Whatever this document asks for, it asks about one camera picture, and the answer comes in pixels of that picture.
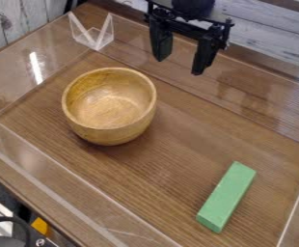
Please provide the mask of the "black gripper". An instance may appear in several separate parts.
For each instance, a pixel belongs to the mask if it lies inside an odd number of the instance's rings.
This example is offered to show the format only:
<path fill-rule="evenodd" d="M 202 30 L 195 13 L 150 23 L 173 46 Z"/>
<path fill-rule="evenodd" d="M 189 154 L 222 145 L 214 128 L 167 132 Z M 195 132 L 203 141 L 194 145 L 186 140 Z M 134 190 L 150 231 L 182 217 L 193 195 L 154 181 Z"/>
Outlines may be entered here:
<path fill-rule="evenodd" d="M 218 48 L 229 46 L 234 20 L 215 9 L 215 0 L 146 0 L 146 2 L 153 53 L 159 62 L 171 54 L 171 32 L 181 33 L 191 39 L 209 35 L 199 39 L 193 64 L 193 74 L 202 75 L 213 64 Z"/>

